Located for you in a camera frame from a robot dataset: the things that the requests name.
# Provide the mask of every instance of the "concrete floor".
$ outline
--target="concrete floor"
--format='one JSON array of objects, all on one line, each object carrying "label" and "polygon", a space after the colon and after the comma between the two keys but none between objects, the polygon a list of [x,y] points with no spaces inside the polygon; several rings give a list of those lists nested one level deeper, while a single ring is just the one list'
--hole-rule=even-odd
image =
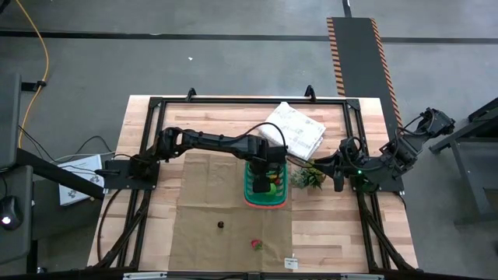
[{"label": "concrete floor", "polygon": [[[340,0],[24,0],[42,30],[137,33],[326,35],[325,18],[342,16]],[[354,16],[373,17],[386,37],[498,37],[493,0],[351,0]],[[13,2],[0,27],[29,30]],[[336,96],[326,42],[46,40],[49,86],[26,126],[53,156],[73,153],[102,135],[115,147],[132,94],[303,94]],[[426,107],[460,124],[497,96],[498,45],[384,46],[403,120]],[[0,37],[0,71],[39,79],[44,57],[37,39]],[[31,95],[23,94],[25,107]],[[32,149],[29,142],[27,149]],[[86,152],[102,152],[94,143]],[[403,180],[421,269],[498,278],[493,242],[498,225],[455,229],[473,211],[450,151],[425,151]],[[44,240],[40,264],[52,271],[83,268],[95,226]],[[23,263],[0,274],[23,272]]]}]

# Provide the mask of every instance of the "wooden table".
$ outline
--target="wooden table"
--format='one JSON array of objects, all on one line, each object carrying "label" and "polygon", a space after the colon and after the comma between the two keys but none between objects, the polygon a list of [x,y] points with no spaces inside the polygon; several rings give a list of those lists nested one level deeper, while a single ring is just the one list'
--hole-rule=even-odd
[{"label": "wooden table", "polygon": [[[134,155],[139,151],[149,98],[150,96],[130,96],[117,153]],[[388,141],[381,102],[377,98],[361,98],[359,101],[370,154],[378,156],[378,149]],[[274,104],[168,104],[164,127],[179,126],[183,129],[234,136],[264,121],[275,107]],[[342,108],[311,104],[293,107],[326,126],[324,141],[314,157],[331,155],[345,138]],[[168,269],[183,163],[184,156],[171,160],[170,163],[161,163],[160,178],[149,207],[139,266],[141,270]],[[358,203],[347,181],[344,191],[340,193],[334,192],[330,178],[324,182],[323,191],[294,188],[292,192],[293,253],[299,259],[300,267],[297,271],[367,272]],[[130,193],[122,191],[110,207],[101,236],[103,254],[123,230]],[[109,197],[106,197],[102,209]],[[379,193],[378,199],[386,235],[407,262],[417,267],[409,224],[400,198],[391,193]],[[380,264],[379,246],[373,232],[372,241],[377,263]],[[127,263],[134,243],[135,234],[128,247]],[[95,263],[96,236],[88,264]]]}]

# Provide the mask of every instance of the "cardboard sheet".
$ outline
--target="cardboard sheet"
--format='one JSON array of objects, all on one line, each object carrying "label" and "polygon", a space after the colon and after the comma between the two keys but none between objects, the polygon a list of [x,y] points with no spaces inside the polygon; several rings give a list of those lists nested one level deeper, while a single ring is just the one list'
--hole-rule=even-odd
[{"label": "cardboard sheet", "polygon": [[[292,257],[291,192],[281,209],[247,206],[244,165],[232,156],[186,155],[170,270],[289,271],[284,258]],[[251,247],[256,239],[262,250]]]}]

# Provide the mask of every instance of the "stack of paper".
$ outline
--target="stack of paper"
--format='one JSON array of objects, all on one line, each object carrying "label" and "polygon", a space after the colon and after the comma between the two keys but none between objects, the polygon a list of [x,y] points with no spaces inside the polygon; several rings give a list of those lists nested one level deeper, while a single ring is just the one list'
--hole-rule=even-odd
[{"label": "stack of paper", "polygon": [[[308,160],[323,141],[325,126],[282,102],[266,119],[278,126],[289,146],[289,153]],[[283,145],[279,131],[271,125],[259,127],[261,134],[276,145]]]},{"label": "stack of paper", "polygon": [[[61,163],[58,165],[61,168],[69,172],[73,172],[75,175],[80,176],[83,179],[86,179],[94,184],[97,184],[102,187],[103,190],[103,178],[99,175],[96,175],[91,170],[98,170],[102,168],[102,161],[100,160],[100,156],[90,156],[85,159],[73,160],[67,163]],[[78,191],[74,191],[66,186],[59,184],[59,202],[60,205],[66,206],[81,201],[83,199],[89,198],[88,195],[82,194]]]}]

